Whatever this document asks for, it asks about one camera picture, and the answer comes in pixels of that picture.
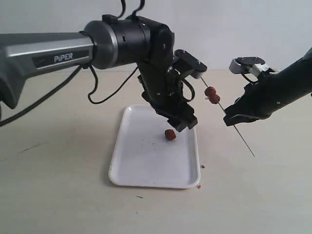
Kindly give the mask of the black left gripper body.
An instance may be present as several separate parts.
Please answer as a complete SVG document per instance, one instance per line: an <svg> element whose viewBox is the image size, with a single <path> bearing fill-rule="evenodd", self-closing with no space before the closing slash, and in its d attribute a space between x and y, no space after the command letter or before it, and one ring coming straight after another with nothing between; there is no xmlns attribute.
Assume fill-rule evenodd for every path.
<svg viewBox="0 0 312 234"><path fill-rule="evenodd" d="M182 98L181 86L176 84L176 74L168 67L156 67L148 62L137 64L141 96L158 114L175 121L194 122L194 109Z"/></svg>

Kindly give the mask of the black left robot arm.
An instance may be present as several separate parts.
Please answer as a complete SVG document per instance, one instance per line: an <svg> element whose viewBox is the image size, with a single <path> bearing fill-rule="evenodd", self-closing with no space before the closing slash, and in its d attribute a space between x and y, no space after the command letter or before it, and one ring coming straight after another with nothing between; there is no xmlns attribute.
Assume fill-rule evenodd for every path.
<svg viewBox="0 0 312 234"><path fill-rule="evenodd" d="M142 97L177 131L191 129L197 118L183 86L195 71L195 60L189 54L179 57L174 41L174 33L163 23L112 15L77 33L1 34L0 100L16 108L31 77L70 67L104 70L135 63Z"/></svg>

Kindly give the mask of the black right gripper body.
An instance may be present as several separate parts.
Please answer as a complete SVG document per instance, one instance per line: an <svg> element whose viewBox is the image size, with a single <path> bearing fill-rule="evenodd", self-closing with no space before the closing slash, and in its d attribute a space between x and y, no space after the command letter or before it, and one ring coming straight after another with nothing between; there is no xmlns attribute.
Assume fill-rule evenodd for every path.
<svg viewBox="0 0 312 234"><path fill-rule="evenodd" d="M288 77L285 75L261 75L244 90L235 103L244 107L246 116L267 119L288 105Z"/></svg>

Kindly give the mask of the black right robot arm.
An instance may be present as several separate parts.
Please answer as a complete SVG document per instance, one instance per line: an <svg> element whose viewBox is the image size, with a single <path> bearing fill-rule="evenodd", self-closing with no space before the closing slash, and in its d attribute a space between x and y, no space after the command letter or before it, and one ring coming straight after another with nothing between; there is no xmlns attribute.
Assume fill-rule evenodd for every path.
<svg viewBox="0 0 312 234"><path fill-rule="evenodd" d="M279 72L259 57L234 58L229 70L244 78L252 74L257 80L246 78L248 84L244 87L244 94L225 109L223 120L227 126L267 119L312 92L311 50Z"/></svg>

